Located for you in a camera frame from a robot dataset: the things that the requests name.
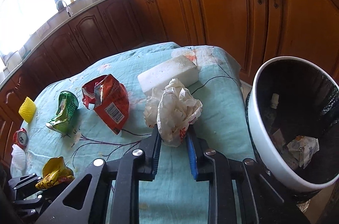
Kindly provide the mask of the white plastic bag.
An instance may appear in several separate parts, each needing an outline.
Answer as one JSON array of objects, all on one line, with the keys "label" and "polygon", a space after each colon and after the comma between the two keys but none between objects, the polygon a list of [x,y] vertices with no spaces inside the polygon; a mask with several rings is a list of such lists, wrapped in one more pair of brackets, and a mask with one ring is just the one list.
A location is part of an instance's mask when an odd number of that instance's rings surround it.
[{"label": "white plastic bag", "polygon": [[178,147],[184,141],[190,125],[202,113],[202,103],[176,78],[171,79],[164,90],[152,89],[144,109],[147,127],[157,126],[162,141],[170,147]]}]

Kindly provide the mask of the green paper cup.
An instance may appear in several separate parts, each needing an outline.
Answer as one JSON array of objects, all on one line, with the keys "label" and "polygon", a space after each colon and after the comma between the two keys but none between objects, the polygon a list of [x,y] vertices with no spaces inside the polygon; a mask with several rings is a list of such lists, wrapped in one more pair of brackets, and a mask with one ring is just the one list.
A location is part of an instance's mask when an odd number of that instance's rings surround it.
[{"label": "green paper cup", "polygon": [[56,115],[46,123],[46,127],[60,134],[67,134],[74,113],[78,109],[79,101],[70,91],[62,91],[58,102]]}]

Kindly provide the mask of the yellow foam fruit net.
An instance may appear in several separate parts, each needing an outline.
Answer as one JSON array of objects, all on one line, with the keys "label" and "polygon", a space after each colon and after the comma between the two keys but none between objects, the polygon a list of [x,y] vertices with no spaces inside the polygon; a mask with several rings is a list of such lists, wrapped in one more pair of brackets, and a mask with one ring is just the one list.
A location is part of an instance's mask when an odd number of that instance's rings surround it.
[{"label": "yellow foam fruit net", "polygon": [[19,107],[18,113],[25,122],[30,123],[33,120],[35,111],[35,103],[29,97],[26,97],[23,104]]}]

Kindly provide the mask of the red orange snack bag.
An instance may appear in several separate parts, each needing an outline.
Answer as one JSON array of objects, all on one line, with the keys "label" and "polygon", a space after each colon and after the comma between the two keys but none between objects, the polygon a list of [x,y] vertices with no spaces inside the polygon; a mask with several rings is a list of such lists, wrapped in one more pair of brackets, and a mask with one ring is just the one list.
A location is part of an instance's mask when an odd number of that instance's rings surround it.
[{"label": "red orange snack bag", "polygon": [[119,134],[129,117],[129,99],[125,86],[113,75],[102,75],[82,86],[83,104],[94,105],[95,113]]}]

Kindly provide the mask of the white foam net left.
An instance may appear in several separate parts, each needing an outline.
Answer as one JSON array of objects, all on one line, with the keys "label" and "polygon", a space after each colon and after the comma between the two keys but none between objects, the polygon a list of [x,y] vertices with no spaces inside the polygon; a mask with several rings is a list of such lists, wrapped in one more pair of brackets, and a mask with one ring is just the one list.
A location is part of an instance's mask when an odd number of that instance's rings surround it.
[{"label": "white foam net left", "polygon": [[26,169],[26,154],[25,151],[16,144],[12,145],[11,152],[11,164],[17,168],[19,171],[24,171]]}]

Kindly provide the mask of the lower wooden cabinets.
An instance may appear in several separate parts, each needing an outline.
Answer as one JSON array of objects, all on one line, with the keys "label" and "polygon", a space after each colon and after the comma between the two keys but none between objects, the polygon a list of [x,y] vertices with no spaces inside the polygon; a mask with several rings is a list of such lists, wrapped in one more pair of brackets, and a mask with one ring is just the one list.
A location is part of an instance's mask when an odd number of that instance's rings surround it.
[{"label": "lower wooden cabinets", "polygon": [[143,42],[221,47],[247,83],[282,55],[338,79],[338,0],[104,0],[51,32],[1,87],[1,162],[11,160],[26,97]]}]

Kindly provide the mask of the orange blue paper wrapper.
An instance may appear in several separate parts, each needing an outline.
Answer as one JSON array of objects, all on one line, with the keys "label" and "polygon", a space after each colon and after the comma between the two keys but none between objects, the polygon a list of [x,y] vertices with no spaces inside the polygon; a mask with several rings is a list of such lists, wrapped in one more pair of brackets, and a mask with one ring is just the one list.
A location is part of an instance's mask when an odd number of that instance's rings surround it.
[{"label": "orange blue paper wrapper", "polygon": [[317,138],[297,136],[287,144],[288,151],[298,162],[298,166],[305,169],[310,163],[312,156],[320,150]]}]

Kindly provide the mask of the white styrofoam block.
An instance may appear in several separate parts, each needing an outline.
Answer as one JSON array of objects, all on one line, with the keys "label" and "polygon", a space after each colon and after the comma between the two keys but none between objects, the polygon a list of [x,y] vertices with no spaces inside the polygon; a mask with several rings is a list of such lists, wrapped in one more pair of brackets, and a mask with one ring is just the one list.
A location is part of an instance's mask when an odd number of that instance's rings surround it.
[{"label": "white styrofoam block", "polygon": [[141,89],[146,96],[151,96],[152,89],[164,90],[171,79],[178,79],[185,87],[196,83],[199,70],[187,57],[180,55],[158,64],[137,76]]}]

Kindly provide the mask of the yellow snack wrapper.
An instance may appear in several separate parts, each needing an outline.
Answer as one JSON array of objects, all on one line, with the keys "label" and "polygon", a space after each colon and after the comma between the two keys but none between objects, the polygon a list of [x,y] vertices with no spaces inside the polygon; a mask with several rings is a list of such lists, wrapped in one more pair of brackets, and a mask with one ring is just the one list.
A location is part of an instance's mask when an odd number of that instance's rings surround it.
[{"label": "yellow snack wrapper", "polygon": [[63,156],[50,158],[42,170],[43,178],[35,188],[45,190],[62,183],[71,183],[75,177],[71,168],[67,167]]}]

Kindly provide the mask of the white rimmed trash bin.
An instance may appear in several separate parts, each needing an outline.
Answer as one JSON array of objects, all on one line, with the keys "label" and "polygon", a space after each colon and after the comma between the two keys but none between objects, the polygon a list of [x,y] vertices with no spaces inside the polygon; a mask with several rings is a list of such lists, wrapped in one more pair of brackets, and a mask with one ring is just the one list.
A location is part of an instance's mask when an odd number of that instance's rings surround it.
[{"label": "white rimmed trash bin", "polygon": [[[254,76],[246,117],[256,157],[294,201],[338,181],[338,84],[322,68],[292,56],[268,60]],[[287,148],[297,136],[320,145],[305,169]]]}]

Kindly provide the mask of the crushed red drink can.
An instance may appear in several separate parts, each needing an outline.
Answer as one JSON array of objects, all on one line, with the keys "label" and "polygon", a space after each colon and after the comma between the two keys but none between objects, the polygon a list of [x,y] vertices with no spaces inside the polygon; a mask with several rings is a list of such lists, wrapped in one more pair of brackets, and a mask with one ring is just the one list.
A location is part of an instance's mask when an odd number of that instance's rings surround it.
[{"label": "crushed red drink can", "polygon": [[20,128],[13,134],[13,143],[19,146],[21,149],[25,149],[28,144],[28,134],[25,128]]}]

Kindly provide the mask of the teal floral tablecloth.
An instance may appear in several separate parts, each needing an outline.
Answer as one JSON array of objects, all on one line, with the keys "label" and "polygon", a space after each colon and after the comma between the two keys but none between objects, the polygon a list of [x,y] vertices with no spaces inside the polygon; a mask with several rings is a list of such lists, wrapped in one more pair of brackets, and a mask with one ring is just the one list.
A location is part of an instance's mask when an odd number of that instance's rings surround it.
[{"label": "teal floral tablecloth", "polygon": [[[154,44],[104,58],[81,73],[48,85],[35,99],[35,117],[25,124],[29,141],[24,170],[11,167],[13,177],[41,174],[50,158],[63,157],[75,175],[94,159],[114,160],[151,133],[156,112],[147,104],[139,74],[171,58],[184,55],[198,67],[198,81],[189,87],[202,102],[202,114],[194,123],[197,136],[227,158],[241,161],[254,156],[245,119],[240,66],[216,46],[180,47],[176,43]],[[101,118],[79,104],[67,136],[47,128],[55,115],[63,90],[82,98],[82,86],[101,75],[111,74],[127,89],[129,118],[115,134]],[[192,177],[186,146],[161,147],[158,172],[153,182],[140,183],[141,223],[206,223],[208,184]]]}]

